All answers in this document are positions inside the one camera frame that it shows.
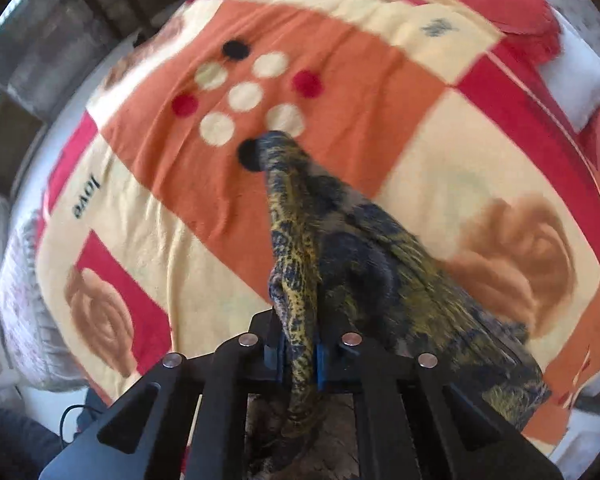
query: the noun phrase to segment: black circle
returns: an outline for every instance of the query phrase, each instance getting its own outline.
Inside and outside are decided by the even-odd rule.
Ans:
[[[246,59],[250,52],[249,45],[240,40],[227,41],[222,46],[222,53],[229,59],[235,59],[236,61]]]
[[[262,171],[258,139],[247,139],[240,143],[240,146],[238,146],[238,161],[247,171],[252,173]]]

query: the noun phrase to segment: metal rivet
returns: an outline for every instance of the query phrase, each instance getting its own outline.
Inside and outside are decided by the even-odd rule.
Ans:
[[[240,346],[253,346],[257,342],[258,342],[258,336],[256,336],[255,334],[252,334],[251,332],[242,334],[238,338],[238,343],[240,343]]]
[[[435,368],[438,364],[438,358],[433,354],[420,354],[418,364],[423,368]]]
[[[176,352],[171,352],[162,358],[162,365],[165,368],[176,368],[182,364],[182,356]]]
[[[362,343],[362,336],[357,332],[347,332],[342,336],[342,342],[347,346],[358,346]]]

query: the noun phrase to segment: leopard print fabric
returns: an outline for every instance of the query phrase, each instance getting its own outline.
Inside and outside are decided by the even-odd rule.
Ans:
[[[523,346],[524,327],[485,311],[413,235],[312,163],[289,136],[270,132],[258,146],[275,258],[269,293],[290,348],[292,377],[286,413],[277,411],[277,445],[273,436],[267,444],[284,458],[263,460],[252,446],[260,474],[298,468],[293,462],[308,456],[328,459],[301,457],[328,431],[320,423],[330,401],[320,398],[314,381],[318,309],[344,312],[360,333],[390,351],[432,352],[456,372],[461,388],[480,394],[521,430],[550,395]],[[353,425],[349,429],[354,433]],[[325,478],[343,476],[331,470]]]

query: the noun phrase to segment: cream circle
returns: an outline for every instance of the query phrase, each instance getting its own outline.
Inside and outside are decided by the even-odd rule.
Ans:
[[[263,54],[253,63],[253,75],[256,77],[278,77],[286,72],[289,60],[284,52]]]
[[[229,106],[234,112],[248,112],[262,101],[263,94],[258,83],[238,83],[229,90]]]
[[[274,106],[267,112],[267,128],[297,137],[304,131],[304,117],[300,108],[290,103]]]
[[[228,73],[221,64],[210,61],[198,67],[193,79],[201,90],[215,90],[222,86],[227,77]]]
[[[222,146],[233,137],[235,124],[231,117],[220,112],[211,112],[200,121],[200,136],[211,146]]]

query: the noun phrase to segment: black cable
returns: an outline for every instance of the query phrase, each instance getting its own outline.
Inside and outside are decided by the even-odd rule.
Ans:
[[[64,441],[64,438],[62,437],[62,428],[64,427],[64,420],[66,419],[66,416],[68,415],[68,413],[71,410],[75,410],[76,408],[83,408],[85,410],[89,410],[91,413],[95,412],[98,415],[102,415],[102,412],[100,410],[96,410],[95,408],[92,408],[91,406],[87,406],[86,404],[72,404],[66,410],[64,410],[64,413],[60,417],[60,431],[58,432],[60,434],[60,449],[64,449],[66,447],[66,442]]]

